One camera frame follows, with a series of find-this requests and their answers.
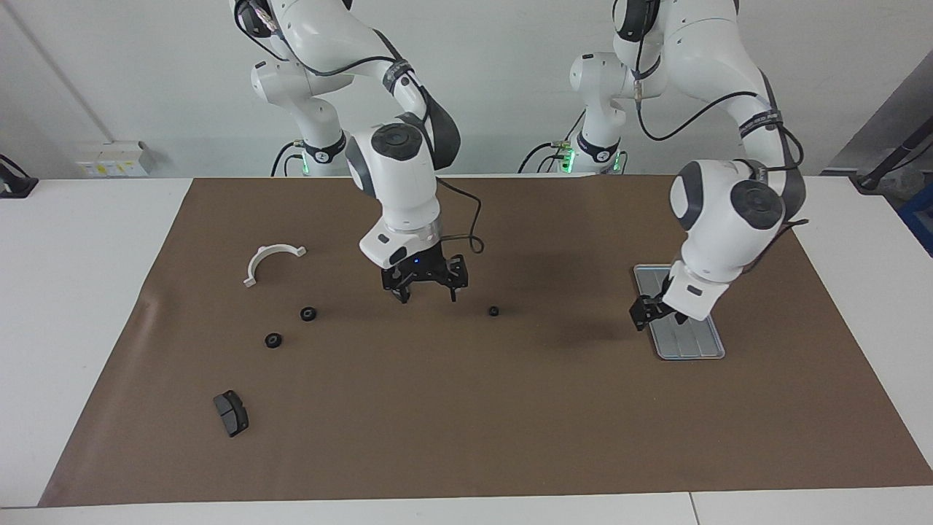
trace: green light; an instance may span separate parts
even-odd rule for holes
[[[577,158],[577,152],[570,150],[567,152],[567,155],[564,157],[564,162],[561,164],[561,171],[564,173],[572,173],[574,171],[574,160]]]

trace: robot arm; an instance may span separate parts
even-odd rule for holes
[[[671,313],[705,319],[806,197],[787,142],[791,135],[768,79],[742,45],[737,13],[737,0],[619,0],[613,12],[618,61],[608,53],[583,55],[571,73],[572,79],[578,73],[574,86],[587,104],[573,171],[603,171],[611,163],[604,151],[618,148],[624,118],[607,107],[618,110],[617,99],[634,99],[644,127],[642,101],[668,84],[722,104],[739,126],[748,156],[696,161],[675,179],[671,207],[688,239],[661,295],[641,297],[633,306],[639,330]]]
[[[455,292],[467,286],[467,270],[462,256],[448,261],[442,254],[435,179],[435,171],[451,165],[460,149],[451,116],[389,40],[350,14],[349,1],[231,1],[235,12],[250,19],[245,32],[268,38],[286,60],[274,71],[267,65],[254,71],[257,91],[291,110],[306,135],[345,146],[356,186],[382,204],[383,215],[360,249],[382,268],[383,286],[406,303],[412,282],[435,281],[456,300]],[[404,113],[346,138],[333,107],[308,93],[309,88],[311,94],[339,89],[351,75],[378,79]],[[337,142],[328,142],[335,137]],[[315,159],[336,158],[322,149],[309,153]]]

